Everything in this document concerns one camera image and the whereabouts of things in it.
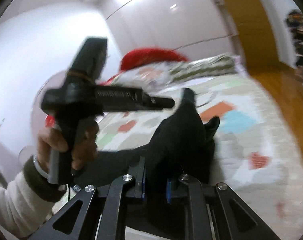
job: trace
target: red pillow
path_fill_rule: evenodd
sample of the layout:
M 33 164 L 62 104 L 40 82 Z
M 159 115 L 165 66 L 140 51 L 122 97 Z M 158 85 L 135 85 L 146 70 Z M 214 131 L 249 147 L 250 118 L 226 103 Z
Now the red pillow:
M 121 61 L 120 70 L 129 70 L 132 68 L 140 67 L 142 65 L 160 62 L 160 61 L 188 61 L 183 55 L 169 50 L 169 49 L 156 49 L 144 48 L 134 49 L 127 53 Z

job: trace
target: patterned quilt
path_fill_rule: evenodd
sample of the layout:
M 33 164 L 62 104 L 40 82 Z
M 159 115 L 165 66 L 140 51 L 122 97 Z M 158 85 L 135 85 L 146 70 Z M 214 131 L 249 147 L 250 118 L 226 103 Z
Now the patterned quilt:
M 215 115 L 221 118 L 212 184 L 226 182 L 281 239 L 299 239 L 303 163 L 273 99 L 255 81 L 237 74 L 188 87 L 197 93 L 203 122 Z M 161 95 L 172 97 L 178 105 L 181 91 Z M 97 145 L 120 150 L 146 144 L 173 111 L 108 114 L 100 122 Z

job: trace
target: metal bolt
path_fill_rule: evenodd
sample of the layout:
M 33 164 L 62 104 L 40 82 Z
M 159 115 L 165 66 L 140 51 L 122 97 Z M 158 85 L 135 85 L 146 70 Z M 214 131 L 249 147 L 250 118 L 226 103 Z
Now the metal bolt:
M 93 185 L 88 185 L 88 186 L 85 187 L 85 190 L 87 192 L 92 192 L 92 191 L 94 191 L 94 189 L 95 189 L 95 186 L 93 186 Z
M 124 180 L 124 181 L 130 181 L 130 180 L 132 180 L 132 179 L 133 179 L 133 176 L 130 175 L 130 174 L 126 174 L 126 175 L 123 176 L 123 180 Z
M 223 182 L 220 182 L 217 184 L 217 187 L 220 189 L 220 190 L 226 190 L 228 188 L 228 186 L 223 183 Z
M 179 179 L 181 179 L 181 180 L 189 180 L 189 175 L 188 174 L 181 174 L 179 176 Z

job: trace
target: wooden door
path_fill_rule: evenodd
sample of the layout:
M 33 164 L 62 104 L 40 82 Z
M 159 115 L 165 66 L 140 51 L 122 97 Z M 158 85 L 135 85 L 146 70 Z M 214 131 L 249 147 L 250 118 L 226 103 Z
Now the wooden door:
M 239 32 L 250 74 L 279 65 L 272 28 L 260 0 L 224 0 Z

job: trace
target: bangle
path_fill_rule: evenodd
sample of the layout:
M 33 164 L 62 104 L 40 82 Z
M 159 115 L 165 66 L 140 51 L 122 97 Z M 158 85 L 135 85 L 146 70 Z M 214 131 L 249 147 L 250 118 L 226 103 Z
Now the bangle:
M 38 171 L 38 173 L 43 176 L 45 179 L 48 179 L 48 173 L 46 173 L 42 168 L 41 166 L 39 165 L 38 163 L 38 160 L 37 160 L 37 154 L 34 154 L 33 155 L 33 158 L 32 158 L 33 162 L 34 162 L 34 166 L 36 168 L 36 170 Z

